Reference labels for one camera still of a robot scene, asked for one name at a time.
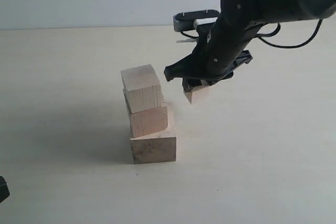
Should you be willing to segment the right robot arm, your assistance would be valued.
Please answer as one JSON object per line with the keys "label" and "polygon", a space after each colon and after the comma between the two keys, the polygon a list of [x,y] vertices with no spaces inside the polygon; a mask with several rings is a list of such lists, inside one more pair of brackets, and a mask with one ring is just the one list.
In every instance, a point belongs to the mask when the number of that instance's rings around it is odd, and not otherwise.
{"label": "right robot arm", "polygon": [[174,30],[184,36],[197,32],[196,46],[180,61],[165,67],[167,81],[182,79],[185,92],[204,83],[212,86],[229,79],[235,69],[252,60],[246,46],[268,24],[316,20],[335,13],[335,0],[220,0],[220,10],[181,12],[173,17]]}

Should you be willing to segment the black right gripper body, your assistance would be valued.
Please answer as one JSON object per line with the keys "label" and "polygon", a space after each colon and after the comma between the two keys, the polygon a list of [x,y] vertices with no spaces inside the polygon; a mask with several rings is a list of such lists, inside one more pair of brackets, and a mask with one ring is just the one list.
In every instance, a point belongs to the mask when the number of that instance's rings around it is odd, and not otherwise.
{"label": "black right gripper body", "polygon": [[193,51],[180,61],[165,67],[167,81],[182,78],[192,83],[219,81],[254,37],[249,22],[231,26],[220,14],[211,30],[199,37]]}

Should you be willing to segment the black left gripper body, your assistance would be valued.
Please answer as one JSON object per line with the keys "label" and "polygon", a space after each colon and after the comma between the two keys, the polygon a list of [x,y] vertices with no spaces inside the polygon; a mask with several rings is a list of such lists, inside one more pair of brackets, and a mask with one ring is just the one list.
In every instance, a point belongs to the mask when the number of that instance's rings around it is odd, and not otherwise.
{"label": "black left gripper body", "polygon": [[3,202],[10,196],[7,182],[3,176],[0,176],[0,202]]}

